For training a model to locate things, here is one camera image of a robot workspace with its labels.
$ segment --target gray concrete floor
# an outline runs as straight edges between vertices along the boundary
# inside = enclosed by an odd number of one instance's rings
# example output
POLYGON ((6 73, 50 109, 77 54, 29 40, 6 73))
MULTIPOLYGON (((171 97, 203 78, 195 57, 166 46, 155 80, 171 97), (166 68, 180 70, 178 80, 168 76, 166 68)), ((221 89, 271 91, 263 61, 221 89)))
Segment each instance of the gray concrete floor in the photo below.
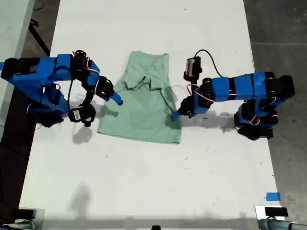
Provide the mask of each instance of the gray concrete floor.
MULTIPOLYGON (((37 31, 51 47, 59 0, 42 1, 44 8, 34 11, 32 18, 39 22, 37 31)), ((287 74, 295 80, 296 96, 278 108, 280 122, 274 127, 274 138, 270 139, 269 146, 281 203, 288 207, 290 220, 307 224, 307 104, 304 100, 307 92, 307 1, 244 0, 244 3, 256 71, 271 70, 277 77, 287 74)), ((40 5, 36 0, 35 8, 40 5)), ((30 33, 22 56, 46 56, 30 33)), ((16 100, 22 97, 18 93, 16 100)), ((19 174, 24 173, 26 165, 20 167, 23 171, 19 174)), ((14 194, 18 200, 23 177, 14 194)), ((16 206, 18 202, 11 204, 12 208, 16 206)), ((1 211, 0 205, 0 214, 4 213, 0 216, 9 215, 1 211)))

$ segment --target red wire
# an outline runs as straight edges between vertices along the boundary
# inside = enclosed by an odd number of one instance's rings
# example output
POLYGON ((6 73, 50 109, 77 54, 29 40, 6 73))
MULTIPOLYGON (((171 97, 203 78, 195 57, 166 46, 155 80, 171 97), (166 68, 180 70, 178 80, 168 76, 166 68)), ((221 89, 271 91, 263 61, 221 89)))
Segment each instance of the red wire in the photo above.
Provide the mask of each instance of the red wire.
MULTIPOLYGON (((273 100, 271 103, 269 103, 269 105, 273 104, 273 103, 276 101, 276 99, 277 99, 277 97, 274 97, 274 100, 273 100)), ((252 123, 256 117, 257 117, 257 115, 255 115, 255 116, 251 119, 250 122, 248 122, 247 119, 245 118, 245 121, 246 121, 248 124, 251 124, 252 126, 257 126, 257 125, 260 123, 260 119, 258 119, 257 124, 253 124, 253 123, 252 123)))
MULTIPOLYGON (((188 92, 189 92, 190 95, 192 95, 192 93, 191 93, 190 89, 188 88, 188 86, 196 86, 197 88, 200 88, 200 86, 197 85, 197 84, 189 84, 189 85, 187 85, 187 90, 188 90, 188 92)), ((200 97, 202 97, 202 98, 204 98, 204 99, 206 99, 206 100, 208 100, 208 101, 210 101, 210 102, 215 102, 215 100, 213 100, 213 99, 211 99, 211 98, 209 98, 209 97, 206 97, 206 96, 200 94, 200 93, 197 92, 196 90, 194 90, 194 92, 195 92, 198 96, 200 96, 200 97)))

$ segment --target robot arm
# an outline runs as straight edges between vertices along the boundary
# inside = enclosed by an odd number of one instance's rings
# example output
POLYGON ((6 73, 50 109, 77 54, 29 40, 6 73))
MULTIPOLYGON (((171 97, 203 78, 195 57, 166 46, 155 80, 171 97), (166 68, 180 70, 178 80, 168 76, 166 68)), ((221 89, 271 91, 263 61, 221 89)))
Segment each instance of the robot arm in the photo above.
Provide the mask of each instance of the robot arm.
POLYGON ((81 50, 57 57, 9 58, 2 68, 1 77, 28 96, 27 112, 34 113, 46 127, 63 121, 64 114, 68 114, 72 122, 81 121, 89 127, 96 114, 91 105, 94 95, 123 104, 111 81, 100 76, 97 65, 81 50), (86 98, 77 108, 71 108, 70 92, 75 79, 86 90, 86 98), (71 81, 67 101, 55 83, 58 81, 71 81))
POLYGON ((286 75, 276 79, 272 72, 258 72, 234 78, 205 78, 198 86, 201 72, 201 58, 189 58, 184 79, 191 82, 192 92, 173 113, 172 120, 181 115, 191 118, 204 114, 214 102, 245 100, 235 114, 238 132, 252 140, 270 138, 271 127, 278 123, 275 108, 295 94, 292 77, 286 75))

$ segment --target black cable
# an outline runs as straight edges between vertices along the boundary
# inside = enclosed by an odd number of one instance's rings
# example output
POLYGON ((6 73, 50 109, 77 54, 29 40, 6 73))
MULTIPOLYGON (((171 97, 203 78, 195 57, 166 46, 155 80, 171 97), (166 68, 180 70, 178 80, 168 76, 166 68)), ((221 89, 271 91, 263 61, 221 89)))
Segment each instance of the black cable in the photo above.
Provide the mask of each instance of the black cable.
POLYGON ((69 86, 69 90, 68 90, 68 96, 67 96, 67 106, 68 106, 68 111, 71 110, 71 106, 70 106, 70 98, 71 98, 71 87, 72 87, 72 83, 73 83, 73 79, 72 79, 72 76, 71 76, 71 85, 69 86))
POLYGON ((53 74, 55 74, 55 72, 58 71, 59 69, 66 69, 66 70, 68 70, 68 72, 69 72, 70 75, 71 75, 71 85, 69 86, 68 97, 67 97, 67 107, 68 107, 68 111, 70 111, 70 110, 71 110, 71 106, 70 106, 71 87, 72 87, 72 82, 73 82, 73 80, 74 80, 74 79, 73 79, 73 76, 72 76, 71 69, 68 68, 67 66, 59 66, 59 67, 56 67, 56 68, 52 71, 52 73, 51 73, 47 78, 48 78, 49 80, 51 80, 50 77, 51 77, 53 74))
POLYGON ((201 51, 205 51, 207 54, 209 54, 209 56, 210 56, 210 58, 211 58, 211 60, 212 60, 213 66, 214 66, 214 68, 215 68, 215 71, 217 72, 217 74, 218 74, 221 78, 223 78, 223 76, 222 76, 222 75, 220 74, 220 72, 217 70, 217 67, 216 67, 216 65, 215 65, 214 59, 213 59, 212 55, 209 53, 208 50, 200 49, 199 51, 196 52, 196 54, 194 55, 194 58, 195 58, 195 57, 198 55, 198 53, 201 52, 201 51))
POLYGON ((45 3, 42 0, 38 0, 38 1, 40 1, 42 3, 42 6, 38 7, 37 9, 33 9, 33 11, 39 11, 45 6, 45 3))

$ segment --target white table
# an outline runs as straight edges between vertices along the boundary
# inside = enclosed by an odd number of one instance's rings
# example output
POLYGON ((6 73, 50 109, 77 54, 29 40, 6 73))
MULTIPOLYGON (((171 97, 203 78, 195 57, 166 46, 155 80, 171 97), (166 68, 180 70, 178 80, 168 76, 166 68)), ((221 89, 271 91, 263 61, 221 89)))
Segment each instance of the white table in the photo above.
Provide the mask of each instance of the white table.
MULTIPOLYGON (((224 75, 254 71, 242 0, 62 0, 51 56, 82 49, 115 83, 132 50, 167 52, 179 106, 186 59, 201 48, 224 75)), ((205 54, 202 67, 202 78, 217 76, 205 54)), ((84 98, 79 82, 71 95, 84 98)), ((267 140, 220 129, 241 103, 215 103, 202 124, 185 120, 179 145, 97 134, 99 118, 90 129, 68 119, 41 128, 20 207, 44 209, 43 229, 256 229, 254 206, 278 205, 265 201, 276 185, 267 140)), ((103 101, 93 104, 99 112, 103 101)))
MULTIPOLYGON (((34 0, 0 0, 0 62, 20 58, 33 6, 34 0)), ((13 89, 13 85, 0 78, 0 140, 13 89)))

